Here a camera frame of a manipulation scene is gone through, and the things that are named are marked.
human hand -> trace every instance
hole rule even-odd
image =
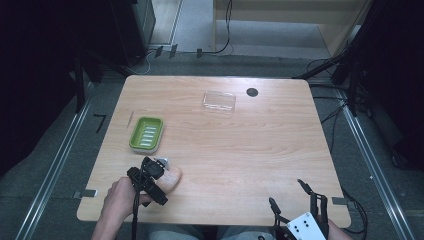
[[[128,177],[121,177],[112,184],[105,197],[92,239],[115,239],[122,222],[132,213],[135,194]],[[146,194],[140,194],[140,204],[151,201]]]

metal track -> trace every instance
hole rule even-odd
[[[346,94],[340,90],[336,90],[336,95],[341,98],[347,98]],[[348,108],[344,108],[344,115],[362,152],[365,163],[367,164],[370,174],[373,177],[375,186],[380,194],[381,199],[383,200],[387,213],[392,220],[399,239],[416,239],[407,219],[405,218],[403,210],[390,187],[390,184],[388,183],[383,170],[381,169],[377,158],[375,157],[372,148],[368,143],[364,132],[362,131],[358,119],[352,115]]]
[[[87,86],[87,101],[82,106],[80,112],[75,114],[72,123],[59,147],[58,152],[50,166],[49,171],[47,172],[44,181],[32,201],[31,207],[28,210],[28,213],[25,217],[24,222],[22,223],[21,229],[16,236],[16,239],[31,239],[32,235],[37,227],[38,221],[40,220],[41,215],[44,212],[44,209],[47,205],[47,202],[50,198],[53,188],[59,178],[59,175],[62,171],[63,166],[65,165],[69,150],[71,149],[74,140],[78,134],[78,131],[82,125],[82,122],[85,119],[85,116],[90,105],[92,92],[94,91],[94,85],[90,82]]]

green tray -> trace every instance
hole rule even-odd
[[[163,132],[160,118],[141,117],[138,119],[130,139],[130,147],[139,153],[154,153],[159,147]]]

white floor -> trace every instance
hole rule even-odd
[[[164,47],[178,44],[179,52],[196,52],[198,48],[211,51],[212,4],[212,0],[182,0],[171,44],[164,44]],[[228,37],[225,21],[217,22],[216,36],[216,50],[220,50]],[[330,57],[317,25],[234,20],[230,22],[230,45],[221,54],[305,59]]]

tabletop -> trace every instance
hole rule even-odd
[[[233,94],[234,108],[205,107],[208,91]],[[129,139],[145,116],[164,122],[151,155],[168,158],[182,178],[164,206],[140,207],[139,221],[272,226],[269,197],[288,219],[310,210],[302,179],[327,196],[330,219],[350,225],[347,207],[332,202],[343,194],[306,81],[193,76],[127,78],[87,184],[98,195],[81,200],[80,220],[97,221],[111,184],[140,167],[144,156]]]

